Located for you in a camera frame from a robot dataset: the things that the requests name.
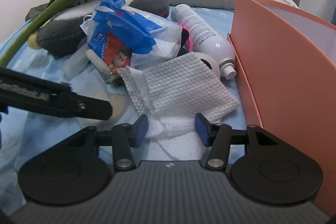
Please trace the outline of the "grey white penguin plush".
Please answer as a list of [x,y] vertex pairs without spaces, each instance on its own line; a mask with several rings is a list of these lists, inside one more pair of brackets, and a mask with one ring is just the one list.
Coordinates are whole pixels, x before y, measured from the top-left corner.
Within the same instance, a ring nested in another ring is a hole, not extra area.
[[57,57],[70,55],[90,41],[97,25],[102,24],[107,30],[114,25],[124,27],[120,18],[126,14],[128,7],[163,18],[169,15],[168,0],[92,0],[47,20],[29,36],[28,46],[33,50],[46,50]]

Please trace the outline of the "small panda plush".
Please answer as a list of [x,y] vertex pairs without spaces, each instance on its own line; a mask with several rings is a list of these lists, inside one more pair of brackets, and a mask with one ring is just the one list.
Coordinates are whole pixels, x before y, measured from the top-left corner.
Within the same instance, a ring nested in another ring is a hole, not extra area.
[[194,53],[215,75],[218,79],[221,78],[221,73],[218,63],[209,55],[205,53]]

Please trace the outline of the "white spray can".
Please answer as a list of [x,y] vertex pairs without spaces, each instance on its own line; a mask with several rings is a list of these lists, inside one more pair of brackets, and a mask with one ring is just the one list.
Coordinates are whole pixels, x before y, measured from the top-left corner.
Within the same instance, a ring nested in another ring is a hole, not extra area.
[[232,44],[194,9],[185,4],[177,5],[171,12],[171,19],[189,32],[194,52],[209,55],[217,62],[222,77],[230,80],[236,76],[235,51]]

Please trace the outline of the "orange cardboard box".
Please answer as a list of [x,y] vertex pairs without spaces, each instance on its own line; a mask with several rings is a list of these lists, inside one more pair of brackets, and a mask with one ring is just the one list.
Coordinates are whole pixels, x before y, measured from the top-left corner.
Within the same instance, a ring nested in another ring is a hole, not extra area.
[[228,40],[249,124],[313,158],[315,203],[335,214],[335,25],[272,0],[236,0]]

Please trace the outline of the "green plush stem toy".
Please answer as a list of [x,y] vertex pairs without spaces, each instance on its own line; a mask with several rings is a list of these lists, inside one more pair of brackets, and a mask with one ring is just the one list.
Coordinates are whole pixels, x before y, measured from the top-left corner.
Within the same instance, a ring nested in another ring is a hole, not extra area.
[[12,42],[7,51],[1,56],[1,67],[7,67],[9,62],[28,40],[29,36],[45,24],[45,22],[79,1],[81,0],[55,0],[52,2],[22,31],[22,33]]

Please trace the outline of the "pink hair accessory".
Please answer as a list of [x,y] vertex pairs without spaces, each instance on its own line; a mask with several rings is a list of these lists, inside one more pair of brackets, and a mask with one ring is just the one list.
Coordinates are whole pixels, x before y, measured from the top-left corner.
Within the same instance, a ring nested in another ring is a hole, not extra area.
[[181,33],[181,47],[180,50],[178,52],[178,55],[185,55],[189,52],[193,51],[193,40],[190,37],[190,34],[188,32],[188,30],[186,30],[185,28],[182,28],[182,33]]

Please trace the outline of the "blue star bedsheet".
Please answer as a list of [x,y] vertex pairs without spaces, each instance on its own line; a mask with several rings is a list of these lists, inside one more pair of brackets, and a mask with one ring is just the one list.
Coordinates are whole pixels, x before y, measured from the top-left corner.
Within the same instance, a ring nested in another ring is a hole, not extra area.
[[[193,9],[222,36],[231,32],[233,11],[199,7]],[[53,57],[46,50],[32,50],[25,44],[15,55],[9,64],[9,68],[56,83],[70,82],[76,93],[95,97],[94,95],[86,95],[81,90],[81,84],[79,84],[82,79],[88,80],[89,84],[93,84],[98,77],[95,67],[91,64],[87,65],[77,75],[79,82],[75,79],[76,77],[69,80],[60,68],[68,58],[68,56]],[[111,129],[115,124],[133,123],[137,120],[139,114],[135,110],[126,87],[115,87],[109,83],[106,88],[110,96],[122,99],[121,105],[124,108],[121,111],[122,115],[118,114],[119,116],[112,118],[111,122],[98,120],[80,122],[77,118],[52,117],[13,107],[9,107],[8,114],[1,114],[1,209],[4,213],[13,214],[26,204],[17,180],[17,172],[25,162],[80,131],[83,126],[98,123],[97,128],[103,131]],[[242,130],[246,128],[243,107],[239,106],[226,114],[222,122],[230,125],[233,129]],[[200,141],[196,142],[194,133],[174,137],[168,143],[173,146],[172,149],[163,149],[156,140],[145,138],[140,148],[132,148],[136,164],[147,158],[177,161],[201,160],[203,157],[202,162],[205,161],[207,148],[202,146]]]

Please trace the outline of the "white tissue piece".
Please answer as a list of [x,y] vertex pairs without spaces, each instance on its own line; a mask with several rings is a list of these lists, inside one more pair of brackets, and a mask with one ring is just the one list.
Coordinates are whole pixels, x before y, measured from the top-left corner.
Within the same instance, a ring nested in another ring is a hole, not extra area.
[[62,71],[70,80],[76,77],[89,63],[87,51],[87,48],[80,48],[61,65]]

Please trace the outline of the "blue white plastic bag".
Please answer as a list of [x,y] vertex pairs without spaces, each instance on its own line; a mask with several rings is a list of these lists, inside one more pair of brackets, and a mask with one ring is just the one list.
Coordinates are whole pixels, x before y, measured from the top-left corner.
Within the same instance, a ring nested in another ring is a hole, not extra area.
[[128,7],[120,19],[125,24],[111,30],[96,26],[88,49],[112,71],[130,66],[145,69],[177,57],[182,28],[172,20]]

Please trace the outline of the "white textured paper towel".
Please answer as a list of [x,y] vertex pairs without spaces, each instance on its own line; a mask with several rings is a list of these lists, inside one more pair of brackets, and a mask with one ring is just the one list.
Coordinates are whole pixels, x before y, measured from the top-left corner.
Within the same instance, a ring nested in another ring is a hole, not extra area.
[[125,67],[120,75],[138,113],[160,121],[191,119],[197,113],[217,121],[240,105],[196,53],[143,71]]

